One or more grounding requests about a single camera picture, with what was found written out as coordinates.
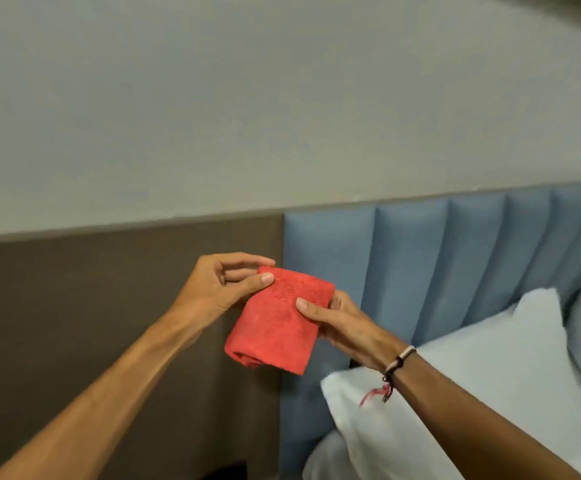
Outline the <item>person's right hand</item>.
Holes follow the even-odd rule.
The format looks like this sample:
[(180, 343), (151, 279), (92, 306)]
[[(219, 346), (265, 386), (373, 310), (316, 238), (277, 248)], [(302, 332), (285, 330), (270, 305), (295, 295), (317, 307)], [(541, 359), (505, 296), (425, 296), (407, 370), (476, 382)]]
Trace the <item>person's right hand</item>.
[(360, 365), (383, 373), (407, 349), (401, 339), (378, 326), (342, 290), (335, 291), (330, 303), (332, 324), (319, 327), (319, 337)]

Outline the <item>person's left hand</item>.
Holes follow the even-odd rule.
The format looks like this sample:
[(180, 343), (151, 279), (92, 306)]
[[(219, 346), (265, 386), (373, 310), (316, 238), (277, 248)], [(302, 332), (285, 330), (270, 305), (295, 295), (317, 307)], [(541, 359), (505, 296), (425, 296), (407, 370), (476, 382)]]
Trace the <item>person's left hand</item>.
[(275, 264), (271, 258), (244, 252), (202, 255), (165, 317), (188, 335), (198, 335), (233, 307), (230, 284), (222, 284), (223, 269), (258, 267), (259, 271)]

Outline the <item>red cloth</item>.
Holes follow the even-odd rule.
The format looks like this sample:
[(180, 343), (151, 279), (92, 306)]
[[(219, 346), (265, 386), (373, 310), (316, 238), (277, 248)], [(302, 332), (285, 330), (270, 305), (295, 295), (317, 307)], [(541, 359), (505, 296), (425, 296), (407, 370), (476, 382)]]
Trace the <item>red cloth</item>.
[(270, 365), (302, 376), (318, 338), (318, 325), (297, 310), (296, 300), (326, 308), (335, 285), (276, 267), (262, 266), (258, 273), (271, 273), (274, 281), (247, 300), (224, 352), (247, 367)]

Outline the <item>person's left forearm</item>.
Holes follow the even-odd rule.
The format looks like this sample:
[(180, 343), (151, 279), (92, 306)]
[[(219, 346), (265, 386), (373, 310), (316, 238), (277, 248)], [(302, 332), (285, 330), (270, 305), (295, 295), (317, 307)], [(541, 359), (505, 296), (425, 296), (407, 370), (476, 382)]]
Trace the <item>person's left forearm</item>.
[(201, 316), (168, 312), (0, 467), (0, 480), (96, 480)]

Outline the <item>person's right forearm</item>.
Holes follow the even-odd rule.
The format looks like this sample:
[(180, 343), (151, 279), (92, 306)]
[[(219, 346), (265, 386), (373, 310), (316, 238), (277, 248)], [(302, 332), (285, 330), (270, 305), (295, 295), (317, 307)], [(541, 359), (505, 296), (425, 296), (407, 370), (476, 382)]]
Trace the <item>person's right forearm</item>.
[(465, 480), (581, 480), (566, 461), (417, 353), (397, 357), (386, 371)]

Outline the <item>blue padded headboard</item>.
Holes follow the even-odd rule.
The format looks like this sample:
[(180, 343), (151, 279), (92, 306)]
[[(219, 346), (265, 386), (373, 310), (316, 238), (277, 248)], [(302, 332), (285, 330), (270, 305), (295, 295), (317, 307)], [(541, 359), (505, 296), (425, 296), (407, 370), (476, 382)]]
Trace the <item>blue padded headboard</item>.
[[(287, 268), (333, 282), (417, 350), (538, 289), (556, 291), (567, 335), (581, 290), (581, 185), (293, 212), (283, 254)], [(302, 480), (311, 452), (336, 429), (321, 381), (350, 362), (319, 340), (302, 376), (284, 374), (282, 480)]]

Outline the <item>white bed sheet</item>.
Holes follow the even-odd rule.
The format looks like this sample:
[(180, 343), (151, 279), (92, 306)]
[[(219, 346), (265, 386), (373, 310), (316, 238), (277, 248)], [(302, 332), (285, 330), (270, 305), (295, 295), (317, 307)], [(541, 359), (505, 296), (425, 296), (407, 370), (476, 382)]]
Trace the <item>white bed sheet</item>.
[(360, 480), (339, 430), (328, 433), (311, 452), (302, 480)]

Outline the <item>large white pillow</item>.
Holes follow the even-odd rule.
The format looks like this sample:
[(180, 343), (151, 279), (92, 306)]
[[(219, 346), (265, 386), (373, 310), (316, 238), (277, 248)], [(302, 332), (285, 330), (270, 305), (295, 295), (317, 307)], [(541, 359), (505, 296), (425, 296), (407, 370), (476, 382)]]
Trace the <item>large white pillow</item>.
[[(419, 347), (419, 355), (581, 473), (581, 381), (567, 352), (559, 298), (538, 289), (493, 317)], [(394, 393), (359, 403), (382, 381), (357, 367), (321, 389), (336, 430), (311, 455), (328, 452), (333, 480), (464, 480), (407, 402)]]

